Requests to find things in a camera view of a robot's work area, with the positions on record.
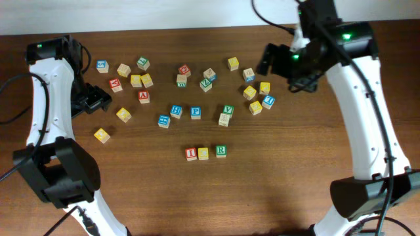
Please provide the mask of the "green R block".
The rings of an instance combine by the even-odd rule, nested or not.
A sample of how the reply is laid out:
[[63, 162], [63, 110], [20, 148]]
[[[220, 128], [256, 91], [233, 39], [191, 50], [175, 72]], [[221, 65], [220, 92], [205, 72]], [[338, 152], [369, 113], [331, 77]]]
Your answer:
[[225, 158], [227, 156], [226, 146], [216, 146], [216, 157]]

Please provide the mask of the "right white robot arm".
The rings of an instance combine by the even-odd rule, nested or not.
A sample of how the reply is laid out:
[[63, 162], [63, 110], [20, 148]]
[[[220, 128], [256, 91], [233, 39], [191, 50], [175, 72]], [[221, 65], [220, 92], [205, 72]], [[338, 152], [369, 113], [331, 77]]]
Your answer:
[[336, 95], [352, 154], [353, 175], [330, 185], [327, 214], [305, 235], [381, 235], [387, 212], [419, 193], [395, 135], [381, 85], [379, 50], [367, 22], [344, 23], [332, 0], [299, 1], [290, 46], [266, 46], [257, 73], [279, 75], [292, 93], [314, 92], [325, 77]]

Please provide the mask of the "red A block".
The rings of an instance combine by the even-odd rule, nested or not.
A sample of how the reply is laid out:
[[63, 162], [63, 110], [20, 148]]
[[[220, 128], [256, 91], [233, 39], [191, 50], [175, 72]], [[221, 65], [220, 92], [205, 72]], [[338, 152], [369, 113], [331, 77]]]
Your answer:
[[150, 103], [150, 94], [147, 90], [142, 90], [138, 92], [138, 100], [141, 104]]

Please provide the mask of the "red I block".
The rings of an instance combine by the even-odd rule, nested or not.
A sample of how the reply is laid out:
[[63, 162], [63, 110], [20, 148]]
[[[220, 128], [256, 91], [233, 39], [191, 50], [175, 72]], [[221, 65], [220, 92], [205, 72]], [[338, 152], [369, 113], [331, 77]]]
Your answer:
[[187, 161], [193, 161], [193, 160], [196, 160], [198, 158], [196, 148], [194, 148], [194, 147], [185, 149], [185, 154], [186, 154], [186, 160]]

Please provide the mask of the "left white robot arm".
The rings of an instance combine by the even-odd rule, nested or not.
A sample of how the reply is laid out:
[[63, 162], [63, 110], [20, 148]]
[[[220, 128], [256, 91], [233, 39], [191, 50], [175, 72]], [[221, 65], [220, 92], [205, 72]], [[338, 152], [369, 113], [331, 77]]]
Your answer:
[[88, 235], [130, 235], [101, 194], [97, 162], [75, 141], [73, 118], [107, 110], [112, 101], [107, 92], [84, 82], [86, 51], [71, 35], [27, 46], [32, 122], [26, 148], [12, 159], [37, 197], [73, 216]]

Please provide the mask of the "yellow C block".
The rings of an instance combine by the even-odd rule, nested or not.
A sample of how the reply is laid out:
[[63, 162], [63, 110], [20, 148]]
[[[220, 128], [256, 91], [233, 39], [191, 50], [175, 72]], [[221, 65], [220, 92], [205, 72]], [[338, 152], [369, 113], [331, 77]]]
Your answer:
[[198, 148], [198, 159], [199, 160], [208, 160], [209, 159], [209, 149], [207, 147]]

